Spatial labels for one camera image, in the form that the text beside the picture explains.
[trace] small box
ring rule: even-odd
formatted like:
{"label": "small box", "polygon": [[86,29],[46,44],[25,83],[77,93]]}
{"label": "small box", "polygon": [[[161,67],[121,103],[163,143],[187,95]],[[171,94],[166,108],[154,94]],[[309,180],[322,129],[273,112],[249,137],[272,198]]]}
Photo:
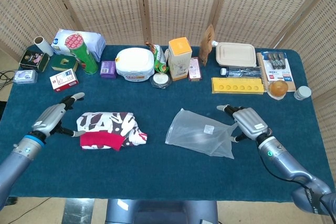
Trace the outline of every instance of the small box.
{"label": "small box", "polygon": [[192,50],[186,37],[169,41],[169,70],[173,81],[188,76]]}
{"label": "small box", "polygon": [[51,82],[52,88],[56,92],[62,91],[64,89],[68,89],[71,86],[78,84],[77,77],[72,68],[65,70],[61,73],[58,73],[54,76],[51,76],[50,82]]}
{"label": "small box", "polygon": [[100,76],[107,79],[117,78],[116,63],[113,60],[104,60],[101,62]]}
{"label": "small box", "polygon": [[78,61],[74,56],[57,55],[55,54],[51,60],[51,68],[56,71],[65,71],[70,68],[76,72],[78,67]]}
{"label": "small box", "polygon": [[23,69],[34,69],[43,72],[49,62],[49,55],[43,52],[34,52],[27,50],[20,61],[20,67]]}
{"label": "small box", "polygon": [[15,71],[13,82],[17,84],[36,83],[37,72],[35,70],[18,70]]}
{"label": "small box", "polygon": [[198,57],[192,57],[189,66],[189,80],[199,81],[202,78],[200,63]]}

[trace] food container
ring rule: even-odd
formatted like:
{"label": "food container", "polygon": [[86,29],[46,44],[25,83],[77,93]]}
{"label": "food container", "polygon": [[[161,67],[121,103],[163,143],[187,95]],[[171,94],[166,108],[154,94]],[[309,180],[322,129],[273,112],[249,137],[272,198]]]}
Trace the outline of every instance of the food container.
{"label": "food container", "polygon": [[36,83],[37,72],[35,70],[18,70],[18,71],[15,71],[13,81],[17,84]]}
{"label": "food container", "polygon": [[23,69],[33,69],[37,72],[43,72],[49,62],[49,55],[43,52],[34,52],[27,50],[20,61],[20,67]]}
{"label": "food container", "polygon": [[216,60],[220,66],[255,67],[256,51],[250,44],[224,43],[216,46]]}
{"label": "food container", "polygon": [[115,60],[117,73],[128,81],[145,81],[154,74],[154,55],[147,49],[131,47],[121,50]]}

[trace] green snack package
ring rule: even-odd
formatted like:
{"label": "green snack package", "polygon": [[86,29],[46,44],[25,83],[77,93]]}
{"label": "green snack package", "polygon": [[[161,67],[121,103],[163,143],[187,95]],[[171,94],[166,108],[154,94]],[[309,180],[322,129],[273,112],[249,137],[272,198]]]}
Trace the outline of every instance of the green snack package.
{"label": "green snack package", "polygon": [[149,43],[148,41],[146,41],[145,44],[149,46],[150,51],[154,54],[155,71],[166,73],[169,70],[169,67],[167,66],[167,59],[165,58],[162,48],[159,45]]}

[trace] green chip can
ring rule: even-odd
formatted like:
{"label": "green chip can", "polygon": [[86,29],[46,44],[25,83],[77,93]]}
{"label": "green chip can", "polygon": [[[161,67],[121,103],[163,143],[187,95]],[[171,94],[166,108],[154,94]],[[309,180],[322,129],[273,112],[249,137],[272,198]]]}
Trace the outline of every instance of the green chip can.
{"label": "green chip can", "polygon": [[65,40],[65,46],[81,61],[85,73],[97,72],[98,65],[80,34],[71,34]]}

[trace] white container lid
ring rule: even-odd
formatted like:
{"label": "white container lid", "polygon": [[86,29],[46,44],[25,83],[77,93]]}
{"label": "white container lid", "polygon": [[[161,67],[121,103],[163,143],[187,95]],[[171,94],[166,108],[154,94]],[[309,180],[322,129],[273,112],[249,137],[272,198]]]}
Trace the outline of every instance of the white container lid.
{"label": "white container lid", "polygon": [[216,47],[216,60],[220,66],[257,66],[256,51],[250,44],[220,42]]}
{"label": "white container lid", "polygon": [[302,98],[308,98],[311,96],[311,89],[308,88],[307,86],[299,87],[297,92]]}
{"label": "white container lid", "polygon": [[153,53],[140,47],[121,50],[115,60],[115,68],[121,72],[146,72],[154,68]]}

